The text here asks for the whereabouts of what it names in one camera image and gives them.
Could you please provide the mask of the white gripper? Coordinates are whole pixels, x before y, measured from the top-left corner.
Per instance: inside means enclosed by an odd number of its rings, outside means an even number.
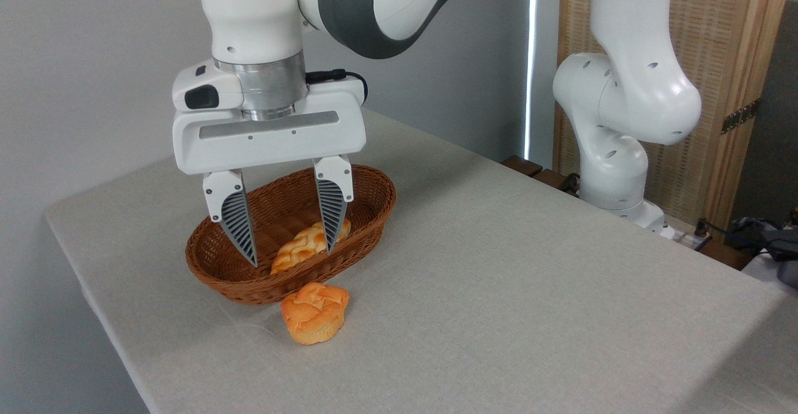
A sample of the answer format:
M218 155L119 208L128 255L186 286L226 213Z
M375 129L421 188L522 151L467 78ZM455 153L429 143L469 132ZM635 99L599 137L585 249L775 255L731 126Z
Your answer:
M241 113L238 77L208 60L179 73L172 101L177 167L188 175L205 173L209 217L251 266L257 268L256 241L242 172L234 169L252 166L314 159L317 200L331 254L354 199L347 155L367 142L362 80L347 77L312 84L294 113L276 120L247 120Z

